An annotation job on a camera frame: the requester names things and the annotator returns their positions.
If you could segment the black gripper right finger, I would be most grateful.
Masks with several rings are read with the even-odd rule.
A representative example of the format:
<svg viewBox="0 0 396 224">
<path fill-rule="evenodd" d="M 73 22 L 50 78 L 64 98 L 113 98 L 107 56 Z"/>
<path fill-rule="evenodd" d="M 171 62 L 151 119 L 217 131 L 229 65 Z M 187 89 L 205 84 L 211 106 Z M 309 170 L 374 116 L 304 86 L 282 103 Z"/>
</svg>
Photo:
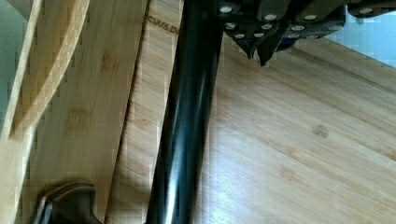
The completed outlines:
<svg viewBox="0 0 396 224">
<path fill-rule="evenodd" d="M 299 39 L 317 39 L 342 29 L 347 13 L 357 19 L 395 11 L 395 0 L 260 0 L 258 18 L 272 25 L 257 48 L 264 66 Z"/>
</svg>

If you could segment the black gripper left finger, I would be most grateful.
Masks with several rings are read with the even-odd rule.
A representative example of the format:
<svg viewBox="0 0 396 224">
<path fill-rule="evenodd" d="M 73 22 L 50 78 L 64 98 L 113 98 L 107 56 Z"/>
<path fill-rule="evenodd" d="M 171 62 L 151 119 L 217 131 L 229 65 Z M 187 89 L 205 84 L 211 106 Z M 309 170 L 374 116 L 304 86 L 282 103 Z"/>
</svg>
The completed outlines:
<svg viewBox="0 0 396 224">
<path fill-rule="evenodd" d="M 218 0 L 219 23 L 249 59 L 270 60 L 288 27 L 291 0 Z"/>
</svg>

